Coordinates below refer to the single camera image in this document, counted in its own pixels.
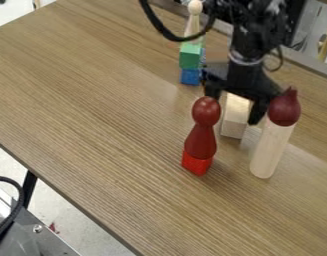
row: black cable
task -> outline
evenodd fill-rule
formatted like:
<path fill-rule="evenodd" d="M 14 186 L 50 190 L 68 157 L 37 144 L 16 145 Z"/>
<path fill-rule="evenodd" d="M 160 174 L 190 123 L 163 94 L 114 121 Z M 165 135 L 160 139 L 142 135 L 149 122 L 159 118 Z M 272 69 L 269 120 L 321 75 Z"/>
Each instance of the black cable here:
<path fill-rule="evenodd" d="M 172 33 L 164 24 L 160 21 L 160 19 L 157 17 L 155 12 L 152 10 L 150 4 L 148 3 L 148 0 L 139 0 L 140 5 L 142 6 L 146 16 L 152 23 L 152 25 L 157 29 L 158 32 L 160 32 L 166 39 L 174 42 L 185 42 L 185 41 L 191 41 L 194 39 L 197 39 L 203 35 L 205 35 L 214 25 L 214 22 L 216 20 L 216 7 L 217 3 L 216 0 L 212 1 L 212 8 L 211 12 L 209 13 L 209 18 L 206 26 L 203 28 L 203 30 L 195 35 L 188 36 L 188 37 L 179 37 L 176 36 L 174 33 Z"/>
<path fill-rule="evenodd" d="M 265 65 L 265 62 L 264 62 L 264 68 L 269 72 L 276 72 L 276 71 L 280 70 L 281 67 L 284 65 L 284 56 L 283 56 L 282 47 L 279 45 L 279 46 L 277 46 L 276 49 L 278 52 L 279 65 L 276 68 L 269 68 L 268 66 Z"/>
<path fill-rule="evenodd" d="M 11 227 L 13 224 L 13 221 L 21 211 L 23 204 L 24 204 L 24 191 L 23 188 L 14 180 L 11 180 L 9 178 L 1 177 L 0 176 L 0 182 L 5 182 L 8 183 L 12 186 L 14 186 L 18 190 L 18 201 L 16 206 L 11 210 L 10 215 L 5 218 L 1 223 L 0 223 L 0 238 L 6 233 L 6 231 Z"/>

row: red block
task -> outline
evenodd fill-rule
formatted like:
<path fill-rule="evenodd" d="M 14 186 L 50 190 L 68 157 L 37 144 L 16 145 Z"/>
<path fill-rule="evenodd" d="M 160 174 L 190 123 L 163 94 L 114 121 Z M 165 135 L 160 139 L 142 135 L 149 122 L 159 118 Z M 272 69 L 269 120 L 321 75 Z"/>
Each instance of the red block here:
<path fill-rule="evenodd" d="M 204 175 L 208 168 L 212 165 L 213 157 L 206 160 L 197 159 L 183 151 L 182 166 L 197 176 Z"/>

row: white wall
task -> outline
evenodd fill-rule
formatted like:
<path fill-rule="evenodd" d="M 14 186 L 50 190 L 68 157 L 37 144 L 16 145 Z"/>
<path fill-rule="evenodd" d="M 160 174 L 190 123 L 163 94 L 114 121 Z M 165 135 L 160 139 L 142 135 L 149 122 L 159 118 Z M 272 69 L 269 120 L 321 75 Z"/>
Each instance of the white wall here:
<path fill-rule="evenodd" d="M 48 5 L 55 0 L 40 0 L 41 6 Z M 6 0 L 0 4 L 0 26 L 32 12 L 32 0 Z"/>

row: red sphere top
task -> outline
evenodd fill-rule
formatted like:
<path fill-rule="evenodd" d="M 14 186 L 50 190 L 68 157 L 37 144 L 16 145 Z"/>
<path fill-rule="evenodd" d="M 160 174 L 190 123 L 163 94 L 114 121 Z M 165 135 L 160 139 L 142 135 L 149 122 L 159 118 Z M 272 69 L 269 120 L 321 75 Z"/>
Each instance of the red sphere top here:
<path fill-rule="evenodd" d="M 291 87 L 283 95 L 271 101 L 268 116 L 279 126 L 291 126 L 301 116 L 301 105 L 297 100 L 297 90 Z"/>
<path fill-rule="evenodd" d="M 221 108 L 217 100 L 211 97 L 198 99 L 192 110 L 195 122 L 201 126 L 213 126 L 220 118 Z"/>

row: gray floor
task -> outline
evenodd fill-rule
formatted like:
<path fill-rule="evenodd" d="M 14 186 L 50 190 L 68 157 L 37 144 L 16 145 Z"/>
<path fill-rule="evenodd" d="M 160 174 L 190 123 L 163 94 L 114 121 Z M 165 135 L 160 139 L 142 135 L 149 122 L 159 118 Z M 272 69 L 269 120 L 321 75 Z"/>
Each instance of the gray floor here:
<path fill-rule="evenodd" d="M 0 149 L 0 176 L 12 178 L 22 184 L 26 169 Z M 0 184 L 8 194 L 15 191 Z M 54 223 L 59 236 L 79 253 L 86 256 L 133 255 L 112 236 L 83 215 L 43 182 L 37 183 L 30 212 L 46 225 Z"/>

